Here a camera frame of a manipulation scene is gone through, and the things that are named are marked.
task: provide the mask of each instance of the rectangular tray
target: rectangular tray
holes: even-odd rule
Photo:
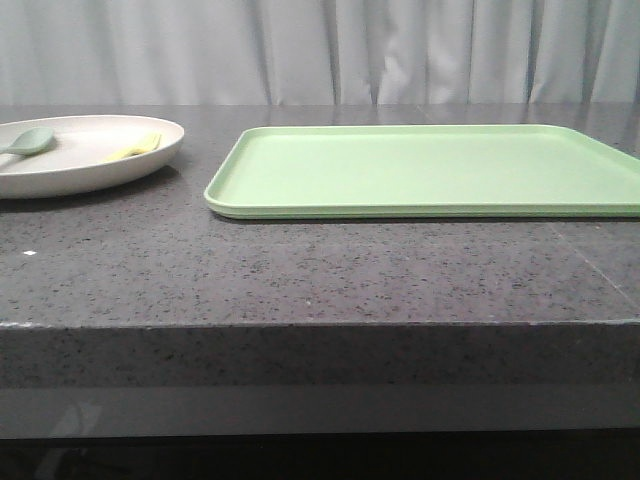
[[[262,127],[204,196],[232,218],[640,216],[640,161],[549,125]]]

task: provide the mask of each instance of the gray countertop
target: gray countertop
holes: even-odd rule
[[[178,122],[184,144],[120,187],[0,200],[5,391],[637,386],[635,220],[234,221],[202,198],[256,126],[545,123],[638,156],[637,105],[3,107],[0,122],[101,113]]]

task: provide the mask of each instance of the white plate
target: white plate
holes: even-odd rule
[[[0,125],[0,145],[33,127],[51,127],[54,142],[31,157],[0,154],[0,198],[39,198],[91,192],[148,175],[167,164],[184,138],[173,122],[128,115],[43,118]],[[146,133],[162,134],[152,152],[111,162],[111,153]]]

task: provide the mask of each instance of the curtain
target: curtain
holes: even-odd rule
[[[0,104],[633,102],[639,0],[0,0]]]

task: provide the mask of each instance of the green spoon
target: green spoon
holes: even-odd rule
[[[14,153],[16,155],[33,155],[49,146],[53,140],[53,129],[36,127],[21,133],[14,142],[7,147],[0,147],[0,153]]]

